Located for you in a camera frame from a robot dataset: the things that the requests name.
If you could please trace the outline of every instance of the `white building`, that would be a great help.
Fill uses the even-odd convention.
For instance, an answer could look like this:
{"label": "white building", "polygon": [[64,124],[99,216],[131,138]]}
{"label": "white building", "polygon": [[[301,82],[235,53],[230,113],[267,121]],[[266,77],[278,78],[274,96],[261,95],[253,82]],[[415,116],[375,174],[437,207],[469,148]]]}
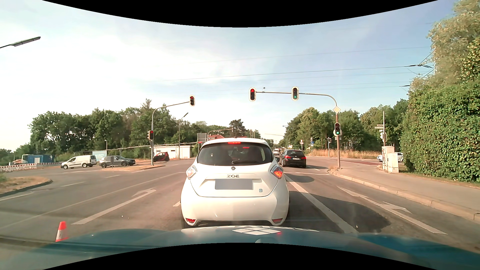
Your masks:
{"label": "white building", "polygon": [[[190,158],[190,145],[181,145],[180,146],[180,158],[189,159]],[[168,152],[168,156],[171,159],[178,158],[179,146],[155,146],[154,155],[157,155],[159,152]]]}

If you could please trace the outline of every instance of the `rear wiper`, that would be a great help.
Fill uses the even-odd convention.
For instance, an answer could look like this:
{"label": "rear wiper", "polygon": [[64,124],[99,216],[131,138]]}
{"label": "rear wiper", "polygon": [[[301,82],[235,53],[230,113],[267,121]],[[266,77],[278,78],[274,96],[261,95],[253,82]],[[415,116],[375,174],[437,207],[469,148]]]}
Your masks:
{"label": "rear wiper", "polygon": [[242,161],[242,160],[232,161],[232,164],[235,164],[235,163],[258,163],[258,161]]}

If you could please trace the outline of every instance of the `rear windshield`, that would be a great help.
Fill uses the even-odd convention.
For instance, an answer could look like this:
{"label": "rear windshield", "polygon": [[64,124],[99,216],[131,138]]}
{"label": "rear windshield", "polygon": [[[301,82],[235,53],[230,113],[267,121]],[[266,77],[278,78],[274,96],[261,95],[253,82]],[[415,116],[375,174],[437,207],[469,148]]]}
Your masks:
{"label": "rear windshield", "polygon": [[197,162],[212,166],[247,166],[271,163],[272,150],[257,143],[215,143],[202,147]]}
{"label": "rear windshield", "polygon": [[299,157],[303,157],[303,152],[302,151],[288,151],[287,152],[287,155],[296,155],[296,156],[299,156]]}

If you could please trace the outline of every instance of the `car hood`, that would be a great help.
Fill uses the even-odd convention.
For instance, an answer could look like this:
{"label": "car hood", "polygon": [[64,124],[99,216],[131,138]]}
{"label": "car hood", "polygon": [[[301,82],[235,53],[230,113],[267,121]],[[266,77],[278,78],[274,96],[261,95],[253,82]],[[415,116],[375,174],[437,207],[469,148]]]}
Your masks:
{"label": "car hood", "polygon": [[46,269],[119,253],[213,243],[303,245],[355,252],[433,269],[478,269],[480,254],[415,238],[379,233],[332,233],[274,226],[218,226],[175,231],[122,229],[90,233],[20,254],[6,269]]}

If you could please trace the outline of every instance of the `white van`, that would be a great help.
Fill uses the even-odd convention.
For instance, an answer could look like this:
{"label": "white van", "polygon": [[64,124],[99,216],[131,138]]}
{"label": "white van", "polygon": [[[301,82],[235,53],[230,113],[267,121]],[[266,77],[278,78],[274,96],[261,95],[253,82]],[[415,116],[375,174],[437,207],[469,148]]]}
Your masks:
{"label": "white van", "polygon": [[92,167],[93,165],[96,165],[96,157],[91,156],[91,155],[85,155],[85,156],[78,156],[78,157],[73,157],[69,159],[66,162],[63,162],[61,164],[61,167],[64,169],[68,168],[77,168],[77,167]]}

